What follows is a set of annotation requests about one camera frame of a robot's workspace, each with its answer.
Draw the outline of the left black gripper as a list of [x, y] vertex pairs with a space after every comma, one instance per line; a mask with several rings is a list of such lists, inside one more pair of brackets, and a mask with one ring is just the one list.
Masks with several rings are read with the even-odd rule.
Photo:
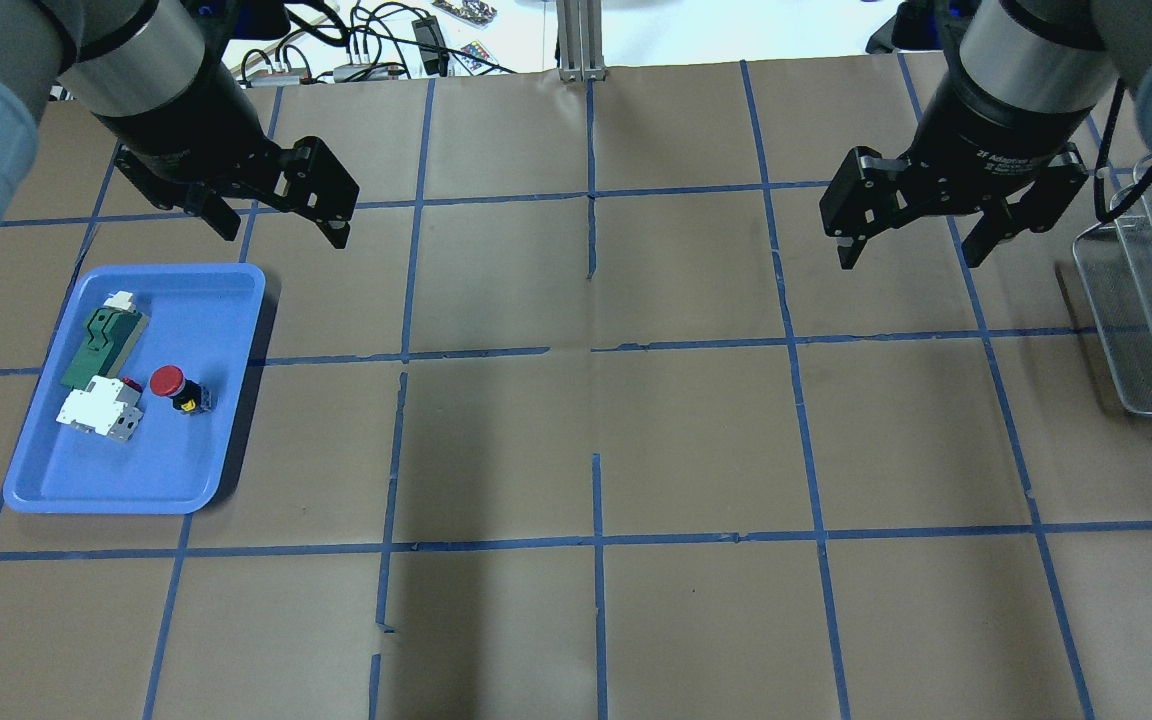
[[223, 197], [257, 199], [310, 220], [329, 247], [346, 249], [361, 187], [323, 138], [306, 136], [278, 151], [227, 69], [198, 69], [159, 108], [96, 118], [124, 147], [115, 168], [154, 209], [182, 210], [233, 242], [241, 218]]

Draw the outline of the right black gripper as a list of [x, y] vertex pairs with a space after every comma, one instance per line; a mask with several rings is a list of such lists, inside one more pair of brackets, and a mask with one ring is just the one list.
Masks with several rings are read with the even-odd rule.
[[[1015, 108], [963, 68], [948, 68], [901, 158], [870, 147], [846, 151], [819, 200], [823, 232], [836, 242], [841, 268], [854, 270], [867, 240], [893, 227], [901, 181], [914, 209], [942, 215], [980, 210], [961, 242], [967, 265], [978, 268], [1000, 243], [1021, 232], [1051, 232], [1070, 209], [1089, 179], [1082, 152], [1066, 143], [1071, 136], [1071, 113]], [[1005, 199], [1026, 185], [1020, 200]]]

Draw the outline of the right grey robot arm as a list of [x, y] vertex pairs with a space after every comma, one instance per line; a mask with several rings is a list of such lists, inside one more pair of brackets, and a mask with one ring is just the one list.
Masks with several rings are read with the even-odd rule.
[[904, 1], [870, 50], [940, 50], [946, 71], [911, 145], [896, 158], [858, 146], [819, 202], [838, 263], [923, 217], [978, 215], [963, 241], [979, 266], [1021, 232], [1049, 232], [1098, 168], [1073, 142], [1102, 96], [1132, 97], [1152, 152], [1152, 1]]

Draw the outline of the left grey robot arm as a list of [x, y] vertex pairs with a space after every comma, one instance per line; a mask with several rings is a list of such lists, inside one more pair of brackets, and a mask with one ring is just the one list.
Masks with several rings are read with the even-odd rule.
[[311, 29], [294, 1], [0, 1], [0, 223], [63, 88], [118, 141], [114, 167], [156, 209], [234, 240], [234, 200], [316, 225], [343, 249], [358, 184], [325, 141], [270, 141], [223, 51]]

